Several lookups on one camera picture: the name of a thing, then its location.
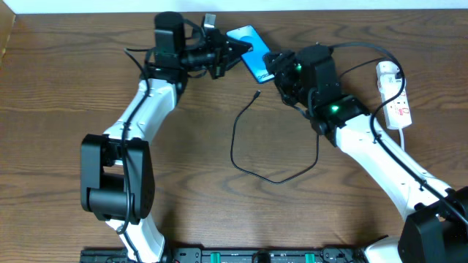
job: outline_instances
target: white wall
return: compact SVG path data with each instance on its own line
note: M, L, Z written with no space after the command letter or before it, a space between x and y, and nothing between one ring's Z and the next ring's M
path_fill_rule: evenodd
M455 9L468 0L4 0L17 14L329 9Z

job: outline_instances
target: power cord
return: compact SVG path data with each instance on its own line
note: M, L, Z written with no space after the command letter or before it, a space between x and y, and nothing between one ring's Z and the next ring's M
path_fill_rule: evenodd
M367 65L367 64L370 64L370 63L372 63L372 62L380 62L380 61L384 61L384 60L385 60L385 58L374 58L374 59L372 59L372 60L370 60L370 61L366 61L366 62L364 62L364 63L362 63L362 64L359 64L359 65L357 65L357 66L352 67L351 69L348 69L348 70L343 71L343 72L338 76L338 79L341 80L345 74L347 74L348 72L351 72L351 71L353 71L353 70L355 70L355 69L357 69L357 68L360 68L360 67L362 67L362 66L365 66L365 65Z
M256 176L257 178L260 178L260 179L262 179L262 180L264 180L264 181L267 181L267 182L269 182L269 183L272 183L272 184L275 184L275 185L279 185L279 184L282 184L282 183L286 183L287 181L290 181L290 180L292 180L292 179L298 177L299 175L302 175L303 173L305 173L305 172L309 171L310 169L312 169L312 168L315 166L315 164L317 164L317 162L318 162L318 160L319 160L319 135L317 135L317 139L316 139L316 141L317 141L317 152L316 152L316 155L315 155L315 161L314 161L314 163L313 163L311 166L307 167L306 169L304 169L304 170L302 170L302 171L296 173L295 175L289 176L288 178L286 178L286 179L284 179L284 180L273 181L273 180L270 180L270 179L268 179L268 178L265 178L265 177L263 177L263 176L261 176L261 175L258 175L258 174L254 173L254 172L250 172L250 171L247 171L247 170L245 170L245 169L240 168L239 166L237 166L237 164L235 164L234 158L233 158L233 148L234 148L234 138L235 138L235 127L237 126L237 121L238 121L239 118L241 117L242 113L244 113L244 112L250 107L250 105L252 105L252 103L254 103L255 99L257 99L258 96L260 96L260 91L255 92L254 98L253 98L253 99L250 101L250 103L248 103L248 105L239 113L239 115L237 116L237 118L236 118L235 121L234 121L233 139L232 139L232 141L231 141L231 151L230 151L231 162L233 163L233 166L234 166L236 169L238 169L239 171L245 172L246 174L249 174L249 175Z
M404 150L404 135L403 135L403 129L400 128L398 129L398 133L400 134L400 147L402 150Z
M377 109L372 113L371 115L371 132L374 135L375 141L379 143L379 145L382 147L382 149L397 163L400 165L401 168L403 168L413 179L415 179L421 187L425 188L427 191L429 191L431 194L433 194L437 199L439 199L449 210L452 212L455 217L457 217L460 221L462 221L465 225L468 226L468 220L460 214L460 212L449 202L447 201L441 193L439 193L437 190L435 190L432 186L430 186L427 183L427 180L424 180L420 178L413 170L411 170L402 160L400 160L393 152L383 143L383 141L380 138L380 135L378 135L377 131L375 130L375 121L377 117L377 113L379 110L381 110L386 104L389 102L392 102L394 99L398 98L404 90L404 85L406 83L406 79L404 78L404 71L403 67L401 67L401 64L399 61L395 58L395 56L387 51L383 47L379 47L376 45L373 45L371 43L366 43L366 42L348 42L348 43L342 43L342 44L337 44L337 45L332 45L330 48L335 49L339 47L368 47L375 49L379 51L380 53L384 54L387 58L389 58L398 68L400 68L400 75L401 75L401 87L400 90L395 96L389 98L387 101L383 102Z

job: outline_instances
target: smartphone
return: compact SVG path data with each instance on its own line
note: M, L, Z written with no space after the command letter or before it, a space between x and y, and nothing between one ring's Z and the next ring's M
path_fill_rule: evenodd
M242 60L259 84L274 79L274 76L270 75L266 70L265 63L263 62L263 56L270 52L270 49L265 45L253 26L237 28L227 32L226 35L233 39L252 44L253 50L243 54Z

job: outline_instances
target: green connector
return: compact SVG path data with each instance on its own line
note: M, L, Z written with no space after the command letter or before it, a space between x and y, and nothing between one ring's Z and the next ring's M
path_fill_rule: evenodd
M210 255L211 263L221 263L221 254L218 252L213 252Z
M306 263L315 263L315 254L306 254Z

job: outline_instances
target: white power strip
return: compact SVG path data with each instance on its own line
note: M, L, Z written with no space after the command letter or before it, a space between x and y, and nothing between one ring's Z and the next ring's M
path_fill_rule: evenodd
M383 61L377 65L377 86L379 87L382 102L395 96L400 90L402 78L399 77L399 72L400 69L391 61ZM401 148L403 149L402 129L412 123L406 83L407 81L405 81L405 87L401 95L383 107L387 128L400 131Z

